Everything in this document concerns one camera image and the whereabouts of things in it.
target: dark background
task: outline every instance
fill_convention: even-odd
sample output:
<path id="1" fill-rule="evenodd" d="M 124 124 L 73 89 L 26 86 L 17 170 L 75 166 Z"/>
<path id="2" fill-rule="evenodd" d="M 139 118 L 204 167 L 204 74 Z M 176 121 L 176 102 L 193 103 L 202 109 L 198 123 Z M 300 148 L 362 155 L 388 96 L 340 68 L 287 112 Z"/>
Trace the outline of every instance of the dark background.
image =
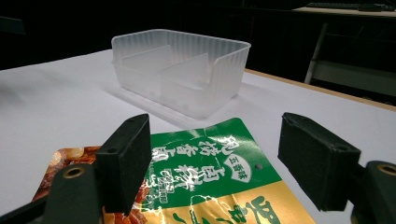
<path id="1" fill-rule="evenodd" d="M 252 45 L 247 68 L 304 81 L 322 21 L 260 9 L 309 2 L 3 0 L 0 16 L 21 19 L 25 34 L 0 31 L 0 69 L 111 49 L 115 35 L 162 28 L 247 41 Z M 396 72 L 395 39 L 394 26 L 331 23 L 320 58 Z"/>

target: plastic container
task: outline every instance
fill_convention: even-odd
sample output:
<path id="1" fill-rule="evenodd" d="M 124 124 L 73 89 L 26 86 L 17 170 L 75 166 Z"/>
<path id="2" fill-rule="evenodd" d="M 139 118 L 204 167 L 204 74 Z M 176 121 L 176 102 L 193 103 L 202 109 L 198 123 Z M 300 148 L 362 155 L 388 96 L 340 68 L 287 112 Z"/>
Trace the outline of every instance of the plastic container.
<path id="1" fill-rule="evenodd" d="M 242 82 L 250 44 L 170 30 L 113 37 L 120 85 L 201 119 L 226 104 Z"/>

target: white table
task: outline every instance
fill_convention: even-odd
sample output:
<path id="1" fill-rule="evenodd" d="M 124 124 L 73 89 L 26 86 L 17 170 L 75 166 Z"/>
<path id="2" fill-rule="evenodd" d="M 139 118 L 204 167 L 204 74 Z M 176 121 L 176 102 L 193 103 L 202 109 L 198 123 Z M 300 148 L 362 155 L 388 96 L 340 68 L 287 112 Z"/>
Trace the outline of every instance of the white table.
<path id="1" fill-rule="evenodd" d="M 309 117 L 361 149 L 363 166 L 373 160 L 396 162 L 392 106 L 368 105 L 247 70 L 227 105 L 195 120 L 122 90 L 111 60 L 112 51 L 105 50 L 0 71 L 0 216 L 31 201 L 55 150 L 102 145 L 124 120 L 146 112 L 152 133 L 242 119 L 317 223 L 349 223 L 352 204 L 345 212 L 319 212 L 277 158 L 284 112 Z"/>

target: table edge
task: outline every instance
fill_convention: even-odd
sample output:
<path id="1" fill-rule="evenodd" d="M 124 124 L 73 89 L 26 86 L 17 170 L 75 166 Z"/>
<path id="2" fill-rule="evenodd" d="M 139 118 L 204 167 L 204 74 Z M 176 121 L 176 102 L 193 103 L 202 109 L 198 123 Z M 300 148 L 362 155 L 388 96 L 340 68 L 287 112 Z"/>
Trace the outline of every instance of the table edge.
<path id="1" fill-rule="evenodd" d="M 379 103 L 379 102 L 376 102 L 376 101 L 371 101 L 371 100 L 363 99 L 363 98 L 360 98 L 360 97 L 357 97 L 357 96 L 341 93 L 339 91 L 331 91 L 331 90 L 323 89 L 321 87 L 312 86 L 312 85 L 309 85 L 309 84 L 306 84 L 306 83 L 303 83 L 303 82 L 298 82 L 298 81 L 286 79 L 286 78 L 283 78 L 283 77 L 276 77 L 276 76 L 273 76 L 273 75 L 269 75 L 269 74 L 258 72 L 258 71 L 251 70 L 251 69 L 245 69 L 245 72 L 253 74 L 253 75 L 256 75 L 256 76 L 267 77 L 267 78 L 271 78 L 271 79 L 274 79 L 274 80 L 277 80 L 277 81 L 289 83 L 291 85 L 303 87 L 303 88 L 306 88 L 306 89 L 309 89 L 309 90 L 312 90 L 312 91 L 319 91 L 319 92 L 323 92 L 323 93 L 330 94 L 330 95 L 333 95 L 333 96 L 345 98 L 345 99 L 356 101 L 356 102 L 360 102 L 360 103 L 363 103 L 363 104 L 366 104 L 366 105 L 372 105 L 372 106 L 376 106 L 376 107 L 379 107 L 379 108 L 382 108 L 382 109 L 387 109 L 387 110 L 396 112 L 396 106 L 394 106 L 394 105 L 382 104 L 382 103 Z"/>

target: table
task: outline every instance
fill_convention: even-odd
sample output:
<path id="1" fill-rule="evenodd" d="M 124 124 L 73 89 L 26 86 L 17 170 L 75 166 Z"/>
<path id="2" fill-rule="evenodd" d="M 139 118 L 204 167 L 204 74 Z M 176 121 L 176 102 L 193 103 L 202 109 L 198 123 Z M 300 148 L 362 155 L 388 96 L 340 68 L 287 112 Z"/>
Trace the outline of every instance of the table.
<path id="1" fill-rule="evenodd" d="M 307 12 L 307 13 L 324 13 L 324 14 L 333 14 L 333 15 L 348 15 L 348 16 L 356 16 L 356 17 L 367 17 L 367 18 L 395 18 L 396 19 L 396 11 L 380 11 L 380 12 L 366 12 L 366 11 L 358 11 L 358 10 L 348 10 L 348 9 L 333 9 L 333 8 L 317 8 L 317 7 L 299 7 L 295 8 L 294 11 L 299 12 Z M 323 22 L 318 42 L 315 47 L 315 51 L 312 55 L 311 62 L 308 66 L 308 70 L 306 72 L 304 83 L 310 83 L 312 77 L 315 75 L 315 68 L 317 65 L 318 55 L 320 53 L 320 48 L 323 43 L 324 36 L 327 33 L 329 23 Z"/>
<path id="2" fill-rule="evenodd" d="M 29 203 L 52 153 L 100 146 L 129 117 L 149 113 L 152 133 L 203 128 L 238 117 L 317 223 L 348 223 L 319 212 L 277 158 L 281 116 L 309 117 L 362 151 L 360 164 L 396 162 L 396 109 L 246 70 L 240 91 L 206 119 L 189 119 L 120 88 L 112 51 L 0 71 L 0 216 Z"/>

